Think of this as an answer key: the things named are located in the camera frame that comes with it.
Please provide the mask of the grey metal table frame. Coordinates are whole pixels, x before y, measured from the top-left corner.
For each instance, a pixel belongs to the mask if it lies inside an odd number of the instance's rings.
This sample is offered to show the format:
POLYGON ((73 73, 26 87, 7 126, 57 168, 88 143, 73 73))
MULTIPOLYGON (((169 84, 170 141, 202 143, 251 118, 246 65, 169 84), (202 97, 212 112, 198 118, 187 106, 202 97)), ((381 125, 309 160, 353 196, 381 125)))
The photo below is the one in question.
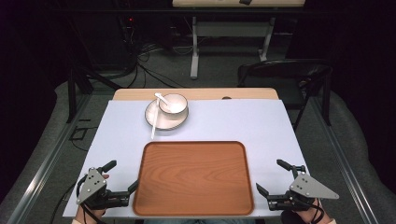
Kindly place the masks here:
POLYGON ((198 78, 199 48, 198 37, 263 37, 262 47, 258 50, 261 61, 267 59, 269 44, 275 27, 275 18, 266 21, 199 21, 192 18, 192 56, 191 79, 198 78))

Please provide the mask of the black metal stand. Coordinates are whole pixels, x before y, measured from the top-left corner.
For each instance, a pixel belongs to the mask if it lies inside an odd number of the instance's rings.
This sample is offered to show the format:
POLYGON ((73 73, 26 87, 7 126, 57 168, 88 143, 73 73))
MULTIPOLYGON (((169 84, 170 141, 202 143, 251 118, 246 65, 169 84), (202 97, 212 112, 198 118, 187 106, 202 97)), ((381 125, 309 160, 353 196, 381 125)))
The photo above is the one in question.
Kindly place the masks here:
POLYGON ((83 95, 90 95, 93 92, 93 86, 89 81, 89 77, 98 80, 99 82, 105 84, 113 90, 120 89, 120 85, 114 83, 113 81, 99 75, 98 73, 83 67, 83 66, 73 66, 69 72, 67 79, 67 89, 68 89, 68 106, 69 113, 67 123, 70 123, 78 112, 77 104, 77 92, 76 88, 82 92, 83 95))

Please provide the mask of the person's right hand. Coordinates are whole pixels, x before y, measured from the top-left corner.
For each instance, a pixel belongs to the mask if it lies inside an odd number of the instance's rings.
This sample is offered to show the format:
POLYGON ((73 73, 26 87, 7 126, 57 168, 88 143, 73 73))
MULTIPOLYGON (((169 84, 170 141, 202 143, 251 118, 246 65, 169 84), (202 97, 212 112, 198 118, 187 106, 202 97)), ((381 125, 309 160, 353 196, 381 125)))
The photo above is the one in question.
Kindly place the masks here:
POLYGON ((319 199, 315 199, 312 206, 306 211, 297 211, 296 214, 302 219, 305 224, 318 222, 324 218, 330 219, 328 214, 323 209, 319 199))

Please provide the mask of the person's left hand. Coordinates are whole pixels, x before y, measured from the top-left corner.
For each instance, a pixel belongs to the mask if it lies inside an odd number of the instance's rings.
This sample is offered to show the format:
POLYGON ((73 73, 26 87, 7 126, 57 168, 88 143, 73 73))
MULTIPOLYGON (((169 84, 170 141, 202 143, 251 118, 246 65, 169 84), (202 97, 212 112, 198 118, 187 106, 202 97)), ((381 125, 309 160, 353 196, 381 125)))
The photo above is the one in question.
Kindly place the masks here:
POLYGON ((102 216, 106 213, 106 209, 101 210, 91 210, 88 207, 82 207, 81 205, 78 207, 78 210, 75 215, 76 220, 92 220, 98 224, 99 221, 102 220, 102 216))

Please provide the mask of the brown wooden tray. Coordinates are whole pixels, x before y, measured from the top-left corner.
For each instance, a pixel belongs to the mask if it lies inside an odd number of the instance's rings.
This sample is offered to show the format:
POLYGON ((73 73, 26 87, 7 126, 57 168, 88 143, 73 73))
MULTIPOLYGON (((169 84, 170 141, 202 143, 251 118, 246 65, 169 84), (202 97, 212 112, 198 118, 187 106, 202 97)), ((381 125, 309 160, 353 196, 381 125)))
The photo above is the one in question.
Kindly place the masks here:
POLYGON ((133 210, 141 217, 251 214, 254 200, 245 146, 238 141, 146 144, 133 210))

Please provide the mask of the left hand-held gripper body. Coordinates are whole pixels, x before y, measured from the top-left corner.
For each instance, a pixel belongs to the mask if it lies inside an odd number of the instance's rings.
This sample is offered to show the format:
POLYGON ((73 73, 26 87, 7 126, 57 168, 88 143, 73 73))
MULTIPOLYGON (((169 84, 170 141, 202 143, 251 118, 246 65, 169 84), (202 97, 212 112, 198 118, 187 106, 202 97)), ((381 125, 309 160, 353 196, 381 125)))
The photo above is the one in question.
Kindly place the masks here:
POLYGON ((128 191, 113 192, 107 189, 106 173, 108 168, 91 168, 82 178, 82 188, 78 192, 77 204, 86 205, 91 210, 126 207, 129 204, 128 191))

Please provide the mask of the white bowl dark rim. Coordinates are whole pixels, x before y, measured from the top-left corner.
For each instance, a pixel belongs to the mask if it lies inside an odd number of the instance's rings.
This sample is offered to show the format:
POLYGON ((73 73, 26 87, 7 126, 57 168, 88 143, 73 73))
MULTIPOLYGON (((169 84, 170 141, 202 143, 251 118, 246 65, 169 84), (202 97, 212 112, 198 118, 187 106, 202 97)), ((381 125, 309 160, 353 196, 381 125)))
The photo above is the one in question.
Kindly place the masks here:
POLYGON ((187 112, 188 101, 187 99, 178 93, 168 93, 163 95, 171 104, 173 105, 172 110, 167 110, 163 108, 165 104, 160 101, 160 109, 169 119, 181 119, 182 116, 187 112))

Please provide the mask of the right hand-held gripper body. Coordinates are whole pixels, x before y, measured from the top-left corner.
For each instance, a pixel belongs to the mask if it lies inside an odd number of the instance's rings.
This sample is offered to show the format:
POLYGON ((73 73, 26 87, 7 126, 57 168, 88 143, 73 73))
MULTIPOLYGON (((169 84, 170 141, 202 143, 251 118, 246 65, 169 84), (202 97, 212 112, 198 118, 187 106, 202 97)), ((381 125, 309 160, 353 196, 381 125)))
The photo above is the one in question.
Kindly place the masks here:
POLYGON ((289 189, 282 195, 270 195, 265 191, 265 199, 271 211, 307 211, 315 199, 338 200, 339 195, 306 172, 305 166, 281 164, 294 177, 289 189))

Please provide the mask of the white ceramic spoon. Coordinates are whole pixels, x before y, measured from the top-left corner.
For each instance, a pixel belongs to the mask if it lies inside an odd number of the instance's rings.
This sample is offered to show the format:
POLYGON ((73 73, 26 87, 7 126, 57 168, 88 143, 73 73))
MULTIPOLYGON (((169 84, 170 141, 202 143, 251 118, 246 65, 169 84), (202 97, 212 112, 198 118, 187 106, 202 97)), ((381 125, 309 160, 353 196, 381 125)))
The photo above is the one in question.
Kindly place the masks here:
POLYGON ((173 105, 171 104, 171 102, 169 102, 164 96, 162 96, 160 92, 155 92, 154 95, 165 104, 163 108, 167 108, 167 110, 173 109, 173 105))

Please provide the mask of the black chair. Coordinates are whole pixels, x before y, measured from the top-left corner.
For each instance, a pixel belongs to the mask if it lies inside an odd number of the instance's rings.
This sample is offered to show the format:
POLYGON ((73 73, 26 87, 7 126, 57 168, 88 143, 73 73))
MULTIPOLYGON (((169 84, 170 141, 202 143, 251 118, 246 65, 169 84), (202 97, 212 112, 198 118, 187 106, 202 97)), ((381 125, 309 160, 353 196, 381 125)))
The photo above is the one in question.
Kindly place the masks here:
POLYGON ((240 65, 238 87, 272 88, 287 110, 298 110, 292 123, 297 129, 308 100, 322 91, 321 115, 330 125, 332 66, 320 59, 267 60, 240 65))

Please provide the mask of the white plate dark rim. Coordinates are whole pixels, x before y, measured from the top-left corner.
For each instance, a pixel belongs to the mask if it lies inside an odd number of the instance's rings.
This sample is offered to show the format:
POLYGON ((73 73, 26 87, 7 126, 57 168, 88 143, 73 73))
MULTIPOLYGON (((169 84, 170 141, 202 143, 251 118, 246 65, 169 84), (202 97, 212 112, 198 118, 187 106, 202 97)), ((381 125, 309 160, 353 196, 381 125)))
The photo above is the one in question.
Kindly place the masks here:
POLYGON ((189 109, 185 109, 180 114, 168 114, 156 106, 156 101, 152 101, 145 111, 145 119, 149 125, 153 125, 154 117, 157 117, 156 128, 159 130, 172 130, 180 126, 188 117, 189 109))

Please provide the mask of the white table mat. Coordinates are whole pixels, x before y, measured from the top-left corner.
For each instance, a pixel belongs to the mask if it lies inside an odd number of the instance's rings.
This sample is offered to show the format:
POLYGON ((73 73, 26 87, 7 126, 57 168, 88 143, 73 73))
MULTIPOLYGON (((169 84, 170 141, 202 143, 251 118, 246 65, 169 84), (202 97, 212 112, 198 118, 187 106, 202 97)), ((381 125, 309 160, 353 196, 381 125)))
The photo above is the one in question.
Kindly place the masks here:
MULTIPOLYGON (((144 146, 151 142, 146 122, 147 101, 110 101, 79 169, 115 160, 107 187, 126 190, 138 178, 144 146)), ((158 131, 157 141, 239 141, 247 153, 250 180, 272 194, 283 194, 293 181, 278 159, 305 164, 283 103, 268 99, 190 100, 189 115, 177 128, 158 131)))

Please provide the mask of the light wooden table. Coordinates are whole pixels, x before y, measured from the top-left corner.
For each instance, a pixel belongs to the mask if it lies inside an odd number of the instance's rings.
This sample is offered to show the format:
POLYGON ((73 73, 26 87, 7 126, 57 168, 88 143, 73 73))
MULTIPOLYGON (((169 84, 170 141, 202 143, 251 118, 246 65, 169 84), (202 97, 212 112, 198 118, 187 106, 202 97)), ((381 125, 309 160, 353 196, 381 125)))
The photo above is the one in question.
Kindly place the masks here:
POLYGON ((156 92, 162 95, 179 93, 188 100, 231 99, 272 99, 277 100, 276 90, 272 88, 180 88, 180 89, 119 89, 113 96, 118 101, 153 100, 156 92))

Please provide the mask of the aluminium floor rail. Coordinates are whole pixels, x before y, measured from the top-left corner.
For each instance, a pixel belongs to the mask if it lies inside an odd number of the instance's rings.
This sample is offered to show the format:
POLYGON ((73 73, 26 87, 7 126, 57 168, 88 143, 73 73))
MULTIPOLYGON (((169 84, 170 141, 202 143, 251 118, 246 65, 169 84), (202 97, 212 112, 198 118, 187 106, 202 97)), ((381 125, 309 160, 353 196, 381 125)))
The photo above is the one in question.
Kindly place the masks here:
POLYGON ((321 115, 321 105, 319 103, 319 99, 314 98, 312 100, 312 107, 316 117, 318 118, 320 126, 326 135, 326 138, 330 142, 337 166, 342 177, 344 178, 349 194, 351 195, 355 205, 359 210, 363 223, 379 224, 378 219, 376 218, 375 213, 361 188, 361 184, 355 176, 344 153, 344 150, 342 149, 334 131, 332 130, 332 127, 327 124, 321 115))
POLYGON ((70 224, 64 209, 72 202, 82 164, 98 122, 90 114, 92 98, 78 98, 78 112, 67 122, 60 99, 37 147, 6 200, 0 224, 70 224))

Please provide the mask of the white chopstick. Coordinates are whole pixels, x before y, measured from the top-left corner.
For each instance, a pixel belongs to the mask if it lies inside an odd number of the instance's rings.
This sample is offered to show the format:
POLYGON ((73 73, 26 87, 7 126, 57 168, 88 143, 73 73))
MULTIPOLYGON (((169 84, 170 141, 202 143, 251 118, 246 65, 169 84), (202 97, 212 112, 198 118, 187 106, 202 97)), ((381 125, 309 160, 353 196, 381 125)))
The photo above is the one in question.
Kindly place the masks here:
POLYGON ((154 137, 155 137, 156 125, 157 125, 158 114, 159 114, 159 107, 160 107, 160 99, 157 98, 156 105, 155 105, 155 111, 154 111, 154 115, 153 115, 153 121, 152 121, 152 128, 151 128, 151 135, 150 135, 151 140, 154 140, 154 137))

